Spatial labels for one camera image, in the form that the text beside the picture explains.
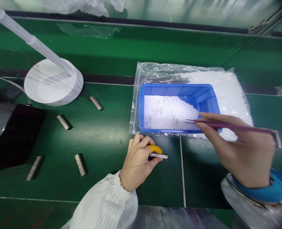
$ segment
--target wire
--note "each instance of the wire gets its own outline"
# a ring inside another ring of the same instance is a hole
[[[4,81],[6,81],[6,82],[8,82],[8,83],[10,83],[10,84],[12,84],[12,85],[18,87],[21,91],[23,91],[23,93],[24,93],[24,94],[26,95],[26,97],[27,97],[27,104],[30,104],[30,105],[31,105],[32,99],[31,99],[30,97],[28,97],[28,95],[26,94],[26,92],[25,92],[25,90],[24,90],[23,87],[21,87],[19,84],[14,83],[13,81],[7,80],[6,78],[4,78],[4,77],[2,77],[2,76],[0,76],[0,79],[2,79],[2,80],[4,80]]]

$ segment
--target green workbench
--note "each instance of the green workbench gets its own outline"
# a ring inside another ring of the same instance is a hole
[[[282,39],[134,27],[122,27],[108,39],[101,39],[70,36],[56,22],[19,23],[84,73],[133,77],[137,61],[150,61],[235,67],[242,84],[282,85]],[[0,68],[29,69],[40,59],[23,41],[0,27]],[[102,111],[85,98],[89,94],[97,95]],[[85,83],[85,97],[79,96],[68,105],[34,103],[46,109],[47,115],[28,162],[0,171],[0,227],[60,228],[94,184],[121,169],[133,137],[128,133],[132,94],[132,86]],[[247,94],[247,99],[255,126],[282,133],[282,97]],[[25,104],[26,97],[21,95],[16,102]],[[73,128],[65,130],[57,114],[63,114]],[[215,215],[224,216],[223,222],[229,225],[233,211],[220,189],[227,171],[211,143],[184,137],[153,139],[169,159],[158,164],[137,189],[139,204],[183,207],[183,171],[186,206],[210,208]],[[88,169],[83,177],[74,158],[78,153],[83,154]],[[30,168],[40,155],[45,155],[40,172],[27,182]],[[273,165],[282,170],[282,149],[277,149]]]

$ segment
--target tweezers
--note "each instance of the tweezers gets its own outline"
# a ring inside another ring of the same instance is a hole
[[[277,130],[257,128],[257,127],[238,126],[238,125],[234,125],[228,122],[215,122],[215,121],[192,120],[192,119],[186,119],[186,120],[191,121],[191,122],[186,122],[186,123],[197,124],[198,122],[201,122],[201,123],[205,123],[208,126],[211,126],[214,128],[229,128],[231,130],[253,131],[253,132],[259,132],[259,133],[271,134],[276,142],[276,147],[282,148],[281,139],[279,136],[279,132]]]

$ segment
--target white lab coat sleeve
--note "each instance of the white lab coat sleeve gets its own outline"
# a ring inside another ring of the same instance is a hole
[[[70,229],[130,228],[138,211],[135,191],[126,191],[120,182],[120,171],[108,174],[94,185],[73,213]]]
[[[221,182],[221,189],[228,203],[249,228],[282,228],[282,202],[275,207],[259,207],[234,190],[234,188],[229,185],[226,178]]]

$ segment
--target black device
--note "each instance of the black device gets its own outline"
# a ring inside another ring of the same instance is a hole
[[[44,117],[42,109],[0,103],[0,170],[27,161]]]

